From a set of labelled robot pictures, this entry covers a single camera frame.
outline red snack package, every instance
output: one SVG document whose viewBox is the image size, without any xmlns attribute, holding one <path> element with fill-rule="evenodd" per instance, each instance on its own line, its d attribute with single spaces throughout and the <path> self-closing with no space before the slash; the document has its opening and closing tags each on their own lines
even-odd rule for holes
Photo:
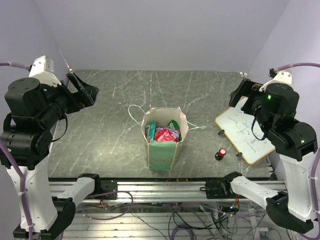
<svg viewBox="0 0 320 240">
<path fill-rule="evenodd" d="M 162 130 L 154 140 L 157 142 L 177 141 L 179 137 L 174 137 L 168 129 Z"/>
<path fill-rule="evenodd" d="M 154 140 L 157 139 L 157 136 L 163 131 L 163 130 L 168 130 L 170 132 L 170 134 L 174 137 L 174 139 L 177 140 L 170 140 L 170 141 L 176 141 L 179 142 L 179 135 L 180 135 L 180 131 L 179 130 L 174 130 L 168 127 L 164 127 L 164 126 L 157 126 L 155 128 L 155 134 L 154 134 Z"/>
</svg>

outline gray marble table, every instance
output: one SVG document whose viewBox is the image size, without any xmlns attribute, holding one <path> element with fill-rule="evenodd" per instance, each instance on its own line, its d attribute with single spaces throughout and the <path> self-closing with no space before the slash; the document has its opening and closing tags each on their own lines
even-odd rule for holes
<svg viewBox="0 0 320 240">
<path fill-rule="evenodd" d="M 215 71 L 76 70 L 85 82 L 100 89 L 94 106 L 68 115 L 65 136 L 55 142 L 49 156 L 50 177 L 77 177 L 96 173 L 102 177 L 202 178 L 222 177 L 238 171 L 247 177 L 269 177 L 263 158 L 247 164 L 224 136 L 218 136 L 215 118 L 228 107 L 239 73 Z M 188 132 L 172 171 L 149 170 L 140 126 L 128 115 L 128 106 L 180 107 L 187 120 L 206 129 Z M 143 112 L 131 108 L 141 121 Z M 60 121 L 55 136 L 65 130 Z M 222 161 L 214 158 L 227 149 Z"/>
</svg>

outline red button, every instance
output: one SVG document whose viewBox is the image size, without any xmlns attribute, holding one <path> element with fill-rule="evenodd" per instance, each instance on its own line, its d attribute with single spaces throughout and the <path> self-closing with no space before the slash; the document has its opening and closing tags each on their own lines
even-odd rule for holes
<svg viewBox="0 0 320 240">
<path fill-rule="evenodd" d="M 225 150 L 224 148 L 220 148 L 219 155 L 223 157 L 226 154 L 227 154 L 227 150 Z"/>
</svg>

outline paper bag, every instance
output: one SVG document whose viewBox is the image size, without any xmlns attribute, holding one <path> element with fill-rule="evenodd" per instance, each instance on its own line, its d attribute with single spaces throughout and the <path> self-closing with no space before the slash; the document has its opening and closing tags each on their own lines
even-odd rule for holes
<svg viewBox="0 0 320 240">
<path fill-rule="evenodd" d="M 175 141 L 153 141 L 148 143 L 145 128 L 146 125 L 155 121 L 157 127 L 165 127 L 171 121 L 175 120 L 180 128 L 180 142 Z M 152 108 L 143 116 L 141 131 L 145 143 L 146 161 L 150 170 L 171 171 L 184 143 L 188 132 L 188 123 L 186 115 L 180 108 Z"/>
</svg>

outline bag handle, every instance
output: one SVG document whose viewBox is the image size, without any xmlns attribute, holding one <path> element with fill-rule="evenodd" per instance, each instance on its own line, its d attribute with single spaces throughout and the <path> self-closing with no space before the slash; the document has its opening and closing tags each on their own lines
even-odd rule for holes
<svg viewBox="0 0 320 240">
<path fill-rule="evenodd" d="M 135 121 L 137 124 L 139 124 L 140 126 L 141 126 L 141 124 L 131 115 L 131 113 L 130 113 L 130 108 L 131 107 L 138 107 L 138 108 L 140 108 L 141 109 L 141 111 L 144 113 L 144 114 L 146 114 L 146 112 L 142 109 L 142 107 L 140 107 L 139 105 L 136 105 L 136 104 L 132 104 L 132 105 L 130 105 L 129 107 L 128 107 L 128 113 L 129 113 L 129 116 L 132 118 L 132 120 L 133 121 Z M 190 130 L 193 130 L 193 129 L 205 129 L 207 126 L 197 126 L 197 125 L 194 125 L 194 124 L 192 124 L 191 122 L 188 122 L 188 121 L 186 121 L 188 124 L 190 124 L 191 126 L 194 126 L 193 128 L 190 128 L 189 129 L 189 131 Z"/>
</svg>

